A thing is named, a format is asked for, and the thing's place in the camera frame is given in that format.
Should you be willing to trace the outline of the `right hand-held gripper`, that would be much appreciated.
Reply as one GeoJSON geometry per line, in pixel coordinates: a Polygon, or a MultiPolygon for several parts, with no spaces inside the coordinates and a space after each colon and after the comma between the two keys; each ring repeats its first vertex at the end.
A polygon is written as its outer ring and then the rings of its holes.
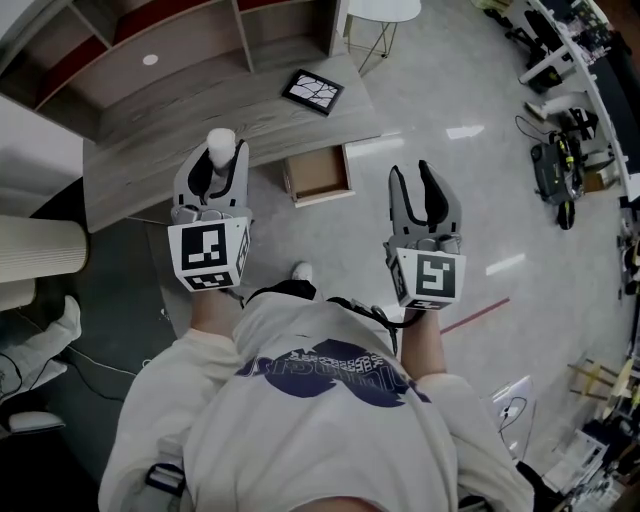
{"type": "Polygon", "coordinates": [[[400,307],[442,310],[460,301],[466,257],[460,253],[462,206],[448,182],[425,160],[419,161],[424,185],[426,222],[411,206],[406,180],[397,166],[388,179],[390,220],[394,236],[384,244],[386,264],[400,307]],[[408,236],[429,228],[421,240],[408,236]]]}

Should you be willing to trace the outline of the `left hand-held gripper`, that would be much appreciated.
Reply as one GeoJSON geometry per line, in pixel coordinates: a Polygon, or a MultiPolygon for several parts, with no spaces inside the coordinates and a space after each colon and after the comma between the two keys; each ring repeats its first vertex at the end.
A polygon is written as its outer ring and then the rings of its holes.
{"type": "Polygon", "coordinates": [[[248,203],[249,145],[241,139],[233,157],[217,166],[201,143],[174,179],[168,240],[173,270],[191,292],[240,285],[250,247],[248,203]]]}

